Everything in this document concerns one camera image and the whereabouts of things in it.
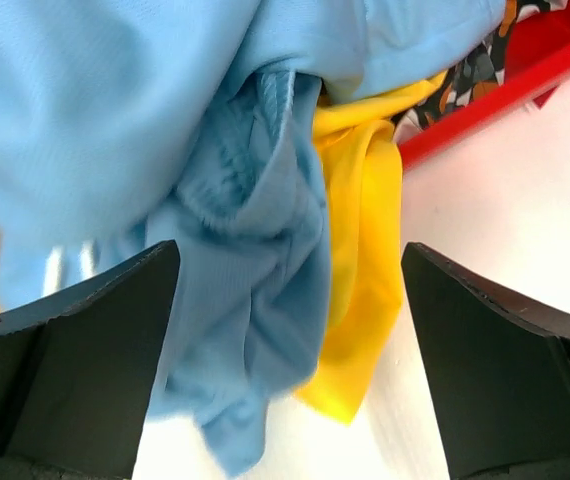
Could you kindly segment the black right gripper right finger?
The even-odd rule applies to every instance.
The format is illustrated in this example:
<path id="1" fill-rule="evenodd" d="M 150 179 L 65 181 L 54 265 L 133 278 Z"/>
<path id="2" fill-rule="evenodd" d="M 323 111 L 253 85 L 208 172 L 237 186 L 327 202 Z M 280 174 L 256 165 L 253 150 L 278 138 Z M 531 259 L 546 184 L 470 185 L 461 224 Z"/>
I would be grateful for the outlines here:
<path id="1" fill-rule="evenodd" d="M 402 271 L 450 477 L 570 479 L 570 314 L 421 243 Z"/>

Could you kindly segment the yellow shorts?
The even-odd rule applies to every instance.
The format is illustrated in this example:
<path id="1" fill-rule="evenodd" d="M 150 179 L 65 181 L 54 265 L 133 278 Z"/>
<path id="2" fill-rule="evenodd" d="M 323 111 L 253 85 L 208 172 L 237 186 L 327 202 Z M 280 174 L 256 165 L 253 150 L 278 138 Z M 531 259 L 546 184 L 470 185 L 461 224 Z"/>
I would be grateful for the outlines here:
<path id="1" fill-rule="evenodd" d="M 402 305 L 402 159 L 391 119 L 442 86 L 439 73 L 347 104 L 321 96 L 312 139 L 328 202 L 332 286 L 317 369 L 296 396 L 343 424 L 358 412 Z"/>

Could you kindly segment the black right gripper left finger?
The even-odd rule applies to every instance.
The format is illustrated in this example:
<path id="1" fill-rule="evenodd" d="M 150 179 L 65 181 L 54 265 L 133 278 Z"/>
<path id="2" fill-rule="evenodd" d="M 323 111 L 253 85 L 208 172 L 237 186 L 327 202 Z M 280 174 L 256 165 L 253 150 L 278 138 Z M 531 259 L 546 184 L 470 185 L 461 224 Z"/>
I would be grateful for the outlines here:
<path id="1" fill-rule="evenodd" d="M 0 313 L 0 479 L 128 479 L 180 256 L 161 242 Z"/>

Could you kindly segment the orange black camo shorts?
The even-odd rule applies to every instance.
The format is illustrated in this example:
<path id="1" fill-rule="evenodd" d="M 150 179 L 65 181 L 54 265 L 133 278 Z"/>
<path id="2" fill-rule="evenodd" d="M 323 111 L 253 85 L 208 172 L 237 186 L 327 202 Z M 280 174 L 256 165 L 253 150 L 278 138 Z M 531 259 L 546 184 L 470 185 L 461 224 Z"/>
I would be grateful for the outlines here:
<path id="1" fill-rule="evenodd" d="M 508 1 L 501 23 L 448 70 L 411 85 L 423 87 L 410 106 L 395 114 L 393 139 L 403 143 L 443 118 L 487 96 L 506 80 L 507 49 L 518 22 L 540 13 L 560 11 L 565 1 Z"/>

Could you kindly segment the light blue shorts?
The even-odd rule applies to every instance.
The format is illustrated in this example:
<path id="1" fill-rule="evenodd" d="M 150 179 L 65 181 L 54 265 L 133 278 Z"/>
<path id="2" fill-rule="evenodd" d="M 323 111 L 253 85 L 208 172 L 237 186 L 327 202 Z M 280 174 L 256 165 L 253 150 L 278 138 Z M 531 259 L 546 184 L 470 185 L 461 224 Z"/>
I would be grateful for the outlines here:
<path id="1" fill-rule="evenodd" d="M 229 476 L 314 375 L 331 235 L 313 144 L 338 105 L 446 71 L 502 1 L 0 1 L 0 304 L 162 240 L 182 266 L 153 410 Z"/>

